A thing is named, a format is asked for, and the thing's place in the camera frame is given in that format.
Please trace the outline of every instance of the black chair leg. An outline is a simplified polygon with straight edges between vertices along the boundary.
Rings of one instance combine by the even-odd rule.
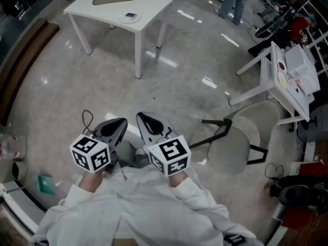
[[[247,165],[263,163],[263,162],[266,161],[266,159],[267,159],[267,155],[268,155],[268,150],[263,149],[263,148],[260,148],[260,147],[258,147],[258,146],[254,146],[254,145],[251,145],[251,149],[252,149],[252,150],[259,151],[259,152],[262,152],[262,153],[263,153],[263,157],[260,158],[260,159],[249,160],[249,161],[247,161]]]
[[[212,124],[212,125],[217,125],[219,127],[225,126],[225,129],[223,132],[216,134],[212,137],[206,138],[200,142],[194,143],[192,145],[189,146],[189,149],[201,146],[203,144],[207,144],[207,143],[211,143],[219,138],[225,137],[227,136],[227,134],[229,133],[230,127],[232,125],[232,121],[230,119],[224,119],[224,120],[206,120],[203,119],[201,121],[203,124]]]

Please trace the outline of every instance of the tiled floor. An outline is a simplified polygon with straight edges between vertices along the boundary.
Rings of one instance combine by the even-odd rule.
[[[63,9],[51,8],[52,18],[60,26],[58,34],[43,50],[17,95],[10,114],[9,131],[26,135],[29,166],[27,182],[35,175],[47,173],[58,184],[56,197],[31,192],[45,205],[51,206],[65,196],[69,186],[82,171],[69,153],[70,143],[83,131],[81,114],[84,109],[94,114],[92,127],[105,120],[109,113],[125,117],[136,126],[139,111],[161,114],[170,120],[175,130],[191,143],[214,129],[201,126],[203,118],[220,119],[238,108],[263,99],[257,96],[235,107],[228,105],[228,95],[236,96],[259,82],[259,67],[240,77],[235,72],[252,57],[247,49],[254,45],[245,21],[235,26],[214,12],[217,0],[176,0],[161,50],[155,43],[160,21],[146,32],[146,63],[140,80],[134,77],[134,36],[132,33],[86,18],[77,18],[93,48],[89,56],[64,15]],[[259,0],[249,0],[244,18],[261,25],[253,12],[263,9]],[[195,18],[192,20],[180,13]],[[222,34],[234,40],[229,42]],[[217,86],[203,83],[205,77]],[[125,136],[135,146],[142,141],[128,132]],[[273,132],[267,162],[282,164],[288,172],[290,161],[299,155],[300,143],[287,126],[277,126]],[[198,149],[194,161],[202,161],[206,147]],[[193,163],[202,184],[218,203],[225,204],[231,218],[245,225],[265,240],[271,229],[271,216],[276,200],[266,198],[263,186],[267,182],[267,163],[248,166],[238,175],[218,173],[207,165]],[[268,169],[268,174],[275,174]]]

